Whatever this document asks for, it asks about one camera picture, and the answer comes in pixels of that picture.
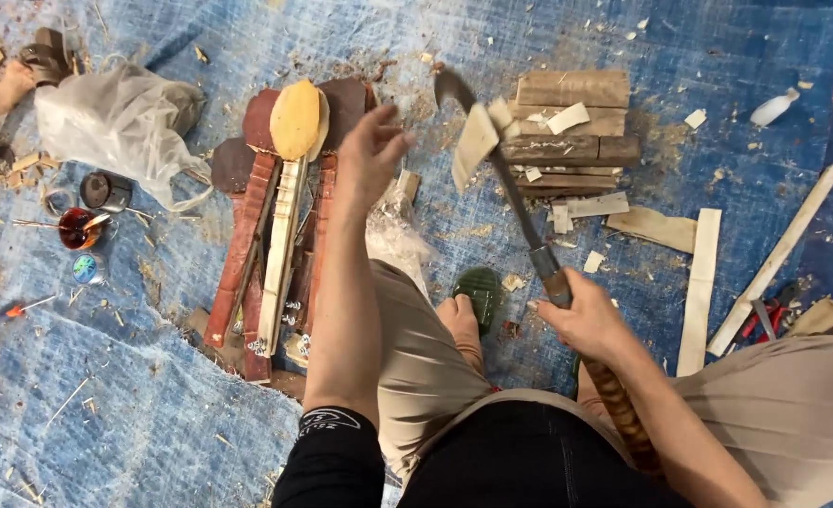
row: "person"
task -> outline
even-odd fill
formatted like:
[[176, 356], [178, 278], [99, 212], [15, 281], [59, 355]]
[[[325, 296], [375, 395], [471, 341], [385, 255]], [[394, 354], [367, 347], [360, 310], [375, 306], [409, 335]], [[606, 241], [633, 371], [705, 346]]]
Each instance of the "person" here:
[[34, 73], [27, 65], [11, 61], [0, 80], [0, 116], [16, 107], [21, 98], [34, 87]]
[[338, 153], [298, 441], [273, 506], [379, 506], [388, 459], [410, 506], [820, 506], [833, 500], [833, 337], [734, 352], [669, 380], [607, 293], [573, 270], [570, 310], [537, 313], [629, 392], [666, 482], [633, 468], [580, 371], [577, 401], [494, 392], [470, 299], [433, 311], [370, 261], [369, 209], [414, 136], [369, 112]]

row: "white bottle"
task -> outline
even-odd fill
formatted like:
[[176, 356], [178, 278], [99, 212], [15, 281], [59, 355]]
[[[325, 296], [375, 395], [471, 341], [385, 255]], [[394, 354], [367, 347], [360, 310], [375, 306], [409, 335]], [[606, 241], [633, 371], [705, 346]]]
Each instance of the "white bottle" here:
[[795, 88], [786, 91], [786, 95], [775, 97], [765, 102], [752, 113], [751, 121], [760, 127], [767, 127], [771, 122], [789, 110], [789, 105], [799, 98], [799, 92]]

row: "plastic bag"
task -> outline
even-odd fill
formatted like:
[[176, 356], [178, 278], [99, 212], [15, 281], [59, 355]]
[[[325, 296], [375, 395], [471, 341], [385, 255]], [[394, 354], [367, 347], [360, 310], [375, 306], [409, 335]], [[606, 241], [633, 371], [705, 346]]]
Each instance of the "plastic bag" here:
[[397, 185], [389, 187], [366, 219], [367, 256], [407, 274], [428, 300], [422, 267], [438, 253], [419, 236], [413, 215], [407, 195]]
[[[210, 167], [182, 139], [200, 118], [204, 94], [131, 63], [102, 74], [70, 76], [40, 87], [34, 99], [44, 149], [137, 180], [170, 212], [183, 212], [212, 191]], [[174, 202], [170, 180], [189, 169], [210, 187]]]

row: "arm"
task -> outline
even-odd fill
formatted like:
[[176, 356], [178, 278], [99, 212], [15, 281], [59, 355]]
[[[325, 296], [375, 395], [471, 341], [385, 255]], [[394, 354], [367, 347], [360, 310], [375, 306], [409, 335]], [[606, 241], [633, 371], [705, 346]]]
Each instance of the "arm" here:
[[674, 391], [600, 287], [565, 269], [571, 310], [539, 302], [559, 340], [611, 367], [629, 392], [670, 486], [697, 508], [768, 506], [749, 475]]
[[6, 74], [0, 81], [0, 115], [12, 110], [33, 86], [34, 79], [29, 68], [15, 61], [6, 65]]
[[366, 253], [369, 209], [388, 187], [412, 135], [385, 124], [396, 109], [370, 111], [338, 151], [338, 180], [326, 233], [304, 411], [338, 406], [378, 429], [376, 390], [381, 358], [376, 291]]

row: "black sleeve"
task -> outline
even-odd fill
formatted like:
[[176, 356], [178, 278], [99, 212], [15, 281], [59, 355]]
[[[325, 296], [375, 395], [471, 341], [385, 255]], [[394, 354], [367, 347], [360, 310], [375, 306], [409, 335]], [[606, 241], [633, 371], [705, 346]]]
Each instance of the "black sleeve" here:
[[385, 463], [376, 427], [356, 411], [311, 410], [272, 495], [272, 506], [378, 507]]

